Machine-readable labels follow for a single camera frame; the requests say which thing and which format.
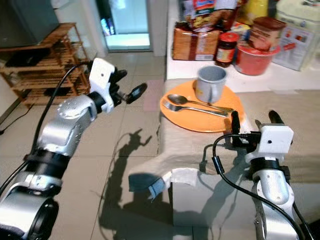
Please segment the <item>brown plastic tub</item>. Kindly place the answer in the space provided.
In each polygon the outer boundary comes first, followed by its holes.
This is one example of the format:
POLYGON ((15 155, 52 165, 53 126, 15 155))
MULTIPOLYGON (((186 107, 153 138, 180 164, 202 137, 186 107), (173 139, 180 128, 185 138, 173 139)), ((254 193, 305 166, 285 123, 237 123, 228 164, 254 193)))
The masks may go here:
POLYGON ((255 18, 248 43, 259 51, 274 51, 279 45, 281 32, 286 26, 285 22, 269 16, 255 18))

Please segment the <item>orange plastic dish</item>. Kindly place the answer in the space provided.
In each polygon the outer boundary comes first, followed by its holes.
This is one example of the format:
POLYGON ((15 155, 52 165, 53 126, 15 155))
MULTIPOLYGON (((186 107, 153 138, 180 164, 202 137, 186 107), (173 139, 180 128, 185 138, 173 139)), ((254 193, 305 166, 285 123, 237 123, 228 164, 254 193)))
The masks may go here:
MULTIPOLYGON (((232 117, 226 118, 215 116, 197 110, 179 110, 173 111, 166 108, 163 103, 168 101, 169 94, 178 94, 185 96, 190 101, 197 101, 195 96, 194 78, 173 78, 166 82, 166 93, 160 99, 158 105, 162 114, 174 125, 185 130, 201 133, 221 133, 231 131, 232 117)), ((224 87, 222 98, 214 104, 215 106, 227 107, 238 112, 240 121, 244 121, 246 114, 244 105, 239 96, 234 93, 230 87, 224 87)))

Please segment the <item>grey ceramic mug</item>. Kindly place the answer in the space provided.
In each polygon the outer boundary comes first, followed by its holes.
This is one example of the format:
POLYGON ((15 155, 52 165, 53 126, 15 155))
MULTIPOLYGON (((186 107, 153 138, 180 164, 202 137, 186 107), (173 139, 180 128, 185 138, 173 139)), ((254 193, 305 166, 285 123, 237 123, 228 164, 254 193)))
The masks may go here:
POLYGON ((226 69, 217 65, 204 66, 197 71, 197 77, 194 89, 196 98, 203 103, 217 103, 226 86, 226 69))

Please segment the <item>large black box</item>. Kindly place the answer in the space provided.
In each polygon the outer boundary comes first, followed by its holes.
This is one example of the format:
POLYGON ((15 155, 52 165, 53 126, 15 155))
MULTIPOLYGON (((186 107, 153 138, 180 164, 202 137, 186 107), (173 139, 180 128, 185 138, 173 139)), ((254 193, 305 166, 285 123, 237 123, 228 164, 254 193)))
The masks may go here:
POLYGON ((0 0, 0 48, 41 43, 58 25, 51 0, 0 0))

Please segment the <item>dark jar with red lid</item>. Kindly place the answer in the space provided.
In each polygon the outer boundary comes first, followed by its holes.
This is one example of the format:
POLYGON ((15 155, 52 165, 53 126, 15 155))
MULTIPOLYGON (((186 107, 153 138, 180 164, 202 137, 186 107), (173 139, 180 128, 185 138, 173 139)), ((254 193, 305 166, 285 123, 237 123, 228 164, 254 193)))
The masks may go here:
POLYGON ((219 35, 214 59, 216 66, 231 66, 239 39, 240 35, 233 32, 225 32, 219 35))

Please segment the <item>grey blue fabric piece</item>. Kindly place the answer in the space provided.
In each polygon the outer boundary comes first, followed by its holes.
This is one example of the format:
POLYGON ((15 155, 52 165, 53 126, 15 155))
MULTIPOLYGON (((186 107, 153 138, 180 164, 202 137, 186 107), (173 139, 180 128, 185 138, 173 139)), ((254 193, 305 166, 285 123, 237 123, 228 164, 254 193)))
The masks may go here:
POLYGON ((169 184, 162 176, 151 173, 131 173, 128 176, 129 190, 135 194, 148 194, 147 199, 154 201, 169 184))

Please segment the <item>beige tablecloth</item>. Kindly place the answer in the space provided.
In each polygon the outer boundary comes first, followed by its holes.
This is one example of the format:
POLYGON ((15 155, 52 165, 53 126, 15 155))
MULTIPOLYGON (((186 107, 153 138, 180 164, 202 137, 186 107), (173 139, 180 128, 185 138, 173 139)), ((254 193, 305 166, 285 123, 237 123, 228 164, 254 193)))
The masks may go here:
MULTIPOLYGON (((258 130, 258 122, 270 121, 274 110, 294 131, 283 165, 288 166, 292 183, 320 185, 320 89, 276 90, 237 93, 244 106, 242 131, 258 130)), ((221 133, 187 130, 175 125, 160 112, 158 155, 130 171, 163 177, 173 169, 197 169, 215 174, 211 144, 221 133)))

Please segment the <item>glass door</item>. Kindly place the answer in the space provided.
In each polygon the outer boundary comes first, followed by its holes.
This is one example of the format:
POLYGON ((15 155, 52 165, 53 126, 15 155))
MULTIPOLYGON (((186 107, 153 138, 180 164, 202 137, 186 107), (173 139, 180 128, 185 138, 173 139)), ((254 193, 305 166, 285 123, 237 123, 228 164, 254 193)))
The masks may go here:
POLYGON ((109 52, 151 51, 147 0, 95 0, 109 52))

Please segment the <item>flat black device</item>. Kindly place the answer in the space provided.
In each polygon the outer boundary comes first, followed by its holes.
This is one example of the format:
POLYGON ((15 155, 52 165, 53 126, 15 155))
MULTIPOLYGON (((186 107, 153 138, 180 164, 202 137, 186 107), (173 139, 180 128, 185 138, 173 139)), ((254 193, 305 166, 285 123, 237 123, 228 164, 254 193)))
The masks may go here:
POLYGON ((41 53, 37 49, 20 50, 15 52, 9 60, 6 67, 33 67, 41 61, 41 53))

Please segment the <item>white printed carton box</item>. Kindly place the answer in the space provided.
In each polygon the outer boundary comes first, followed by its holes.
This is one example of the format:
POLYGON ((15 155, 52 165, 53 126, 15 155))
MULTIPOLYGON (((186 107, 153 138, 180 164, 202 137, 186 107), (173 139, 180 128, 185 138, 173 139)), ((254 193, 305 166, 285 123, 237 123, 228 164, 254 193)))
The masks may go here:
POLYGON ((313 58, 320 43, 320 31, 288 23, 279 37, 279 53, 272 62, 295 71, 302 71, 313 58))

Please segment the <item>small colourful packet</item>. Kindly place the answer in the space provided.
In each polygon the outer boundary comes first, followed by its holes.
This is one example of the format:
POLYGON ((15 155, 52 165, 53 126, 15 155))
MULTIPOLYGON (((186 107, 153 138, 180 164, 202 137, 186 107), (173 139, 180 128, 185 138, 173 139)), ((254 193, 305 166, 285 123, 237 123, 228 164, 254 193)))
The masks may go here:
POLYGON ((239 36, 238 42, 247 42, 249 41, 251 29, 251 25, 241 22, 234 22, 233 26, 230 28, 230 32, 233 32, 233 34, 237 34, 239 36))

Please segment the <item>metal spoon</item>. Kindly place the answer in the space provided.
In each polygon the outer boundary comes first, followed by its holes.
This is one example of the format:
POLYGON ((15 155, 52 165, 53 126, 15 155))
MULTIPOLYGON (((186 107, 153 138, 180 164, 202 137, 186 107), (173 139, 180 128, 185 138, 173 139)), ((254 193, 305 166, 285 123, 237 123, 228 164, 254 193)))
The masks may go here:
POLYGON ((206 106, 208 108, 212 108, 212 109, 219 110, 222 112, 227 112, 227 113, 231 113, 234 111, 233 108, 229 108, 229 107, 214 106, 214 105, 210 105, 208 103, 202 103, 202 102, 198 102, 198 101, 194 101, 194 100, 188 100, 185 96, 182 96, 180 94, 169 94, 167 96, 167 99, 171 103, 173 103, 174 105, 194 104, 194 105, 206 106))

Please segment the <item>wooden slatted shelf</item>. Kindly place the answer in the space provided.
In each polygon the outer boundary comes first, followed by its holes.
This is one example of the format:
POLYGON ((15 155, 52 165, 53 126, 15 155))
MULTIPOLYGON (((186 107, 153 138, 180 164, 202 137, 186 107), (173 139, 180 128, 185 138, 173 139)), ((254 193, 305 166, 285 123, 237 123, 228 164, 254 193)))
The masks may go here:
POLYGON ((60 23, 45 39, 30 46, 0 48, 0 75, 25 105, 45 105, 67 71, 86 60, 87 51, 75 22, 60 23), (39 50, 35 66, 6 67, 11 56, 22 50, 39 50))

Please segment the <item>yellow bottle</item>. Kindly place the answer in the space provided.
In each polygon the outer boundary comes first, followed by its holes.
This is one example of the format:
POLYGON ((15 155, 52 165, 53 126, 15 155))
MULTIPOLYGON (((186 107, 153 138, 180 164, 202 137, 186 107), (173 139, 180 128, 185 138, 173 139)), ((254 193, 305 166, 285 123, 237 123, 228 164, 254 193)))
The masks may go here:
POLYGON ((256 18, 268 16, 269 0, 246 0, 238 12, 238 22, 253 25, 256 18))

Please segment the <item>red plastic bowl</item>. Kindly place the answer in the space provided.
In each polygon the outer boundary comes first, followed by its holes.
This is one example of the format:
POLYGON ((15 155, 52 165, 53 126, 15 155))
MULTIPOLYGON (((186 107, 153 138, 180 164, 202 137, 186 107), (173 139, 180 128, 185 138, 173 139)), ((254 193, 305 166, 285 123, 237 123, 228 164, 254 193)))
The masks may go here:
POLYGON ((238 45, 233 66, 236 71, 244 75, 259 76, 265 73, 279 52, 281 46, 277 46, 273 51, 260 51, 247 44, 238 45))

